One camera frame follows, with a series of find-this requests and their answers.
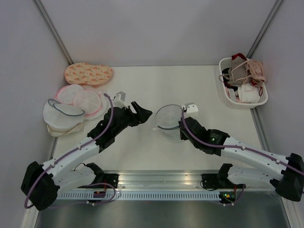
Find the white wall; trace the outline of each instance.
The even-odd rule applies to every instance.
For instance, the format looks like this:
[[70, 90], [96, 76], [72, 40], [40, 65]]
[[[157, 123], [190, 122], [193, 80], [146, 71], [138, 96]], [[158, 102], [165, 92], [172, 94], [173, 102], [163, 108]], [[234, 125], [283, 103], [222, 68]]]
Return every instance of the white wall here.
[[27, 165], [49, 156], [43, 105], [63, 85], [67, 62], [31, 0], [0, 8], [0, 227], [21, 225]]
[[[259, 110], [272, 150], [304, 158], [303, 12], [303, 0], [285, 1], [254, 58], [263, 61], [268, 79], [269, 100]], [[304, 199], [297, 205], [304, 211]]]
[[42, 0], [74, 62], [210, 65], [247, 54], [275, 0]]

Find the gray fabric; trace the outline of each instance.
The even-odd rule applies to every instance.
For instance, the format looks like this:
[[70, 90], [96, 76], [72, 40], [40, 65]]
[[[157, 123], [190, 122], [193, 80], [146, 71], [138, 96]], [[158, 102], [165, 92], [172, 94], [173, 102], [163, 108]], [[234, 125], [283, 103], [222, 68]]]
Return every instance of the gray fabric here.
[[228, 70], [229, 84], [231, 84], [232, 86], [241, 86], [244, 83], [244, 80], [238, 80], [238, 79], [246, 77], [245, 64], [243, 64], [239, 68], [235, 69], [237, 66], [239, 66], [240, 64], [242, 64], [244, 62], [245, 62], [245, 60], [243, 60], [241, 57], [237, 57], [235, 60], [232, 61], [232, 65]]

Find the perforated metal strip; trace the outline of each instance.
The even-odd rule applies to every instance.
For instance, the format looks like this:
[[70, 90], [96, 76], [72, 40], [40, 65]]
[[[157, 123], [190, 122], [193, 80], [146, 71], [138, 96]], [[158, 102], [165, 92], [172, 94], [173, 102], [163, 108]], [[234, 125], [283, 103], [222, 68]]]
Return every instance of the perforated metal strip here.
[[[93, 191], [72, 190], [58, 196], [58, 200], [108, 200], [113, 196], [112, 190], [107, 190], [104, 198], [94, 197]], [[220, 200], [219, 191], [121, 191], [116, 194], [115, 200]]]

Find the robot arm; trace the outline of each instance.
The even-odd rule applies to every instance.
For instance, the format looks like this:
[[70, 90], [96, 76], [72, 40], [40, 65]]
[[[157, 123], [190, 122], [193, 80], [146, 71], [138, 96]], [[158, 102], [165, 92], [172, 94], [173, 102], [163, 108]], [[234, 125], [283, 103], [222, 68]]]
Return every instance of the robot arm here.
[[[104, 115], [97, 126], [91, 130], [75, 149], [55, 157], [39, 165], [31, 163], [25, 173], [21, 190], [29, 196], [29, 200], [38, 210], [48, 208], [64, 191], [72, 190], [91, 183], [99, 183], [103, 171], [94, 163], [87, 164], [80, 170], [72, 171], [81, 162], [97, 155], [115, 142], [115, 137], [128, 126], [134, 127], [145, 123], [152, 112], [141, 108], [136, 102], [131, 102], [136, 113], [124, 102], [125, 93], [120, 92], [114, 98], [113, 116], [111, 109]], [[102, 137], [98, 137], [107, 125], [110, 125]]]
[[304, 163], [299, 155], [292, 153], [285, 157], [266, 152], [248, 146], [225, 132], [206, 130], [194, 119], [198, 114], [195, 104], [186, 104], [183, 110], [185, 117], [179, 122], [182, 140], [189, 140], [195, 148], [207, 154], [232, 158], [256, 168], [223, 164], [217, 175], [220, 183], [273, 186], [280, 196], [292, 201], [301, 200], [304, 176], [300, 173], [304, 171]]

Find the laundry basket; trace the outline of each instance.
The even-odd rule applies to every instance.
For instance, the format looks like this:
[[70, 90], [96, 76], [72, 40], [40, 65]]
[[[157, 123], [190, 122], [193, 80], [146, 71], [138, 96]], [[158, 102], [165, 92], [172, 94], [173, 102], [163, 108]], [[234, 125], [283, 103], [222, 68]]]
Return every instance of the laundry basket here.
[[[222, 70], [224, 70], [226, 68], [230, 68], [231, 64], [232, 64], [231, 58], [222, 59], [218, 64], [220, 73], [222, 74]], [[221, 83], [220, 90], [219, 90], [219, 96], [223, 99], [225, 104], [230, 108], [238, 108], [238, 109], [255, 108], [259, 105], [265, 104], [266, 101], [268, 100], [268, 93], [267, 93], [267, 90], [266, 90], [266, 86], [263, 83], [262, 84], [263, 94], [261, 95], [260, 100], [257, 103], [238, 103], [238, 102], [235, 102], [228, 97], [228, 95], [226, 93], [225, 85], [220, 80], [217, 79], [217, 83]]]

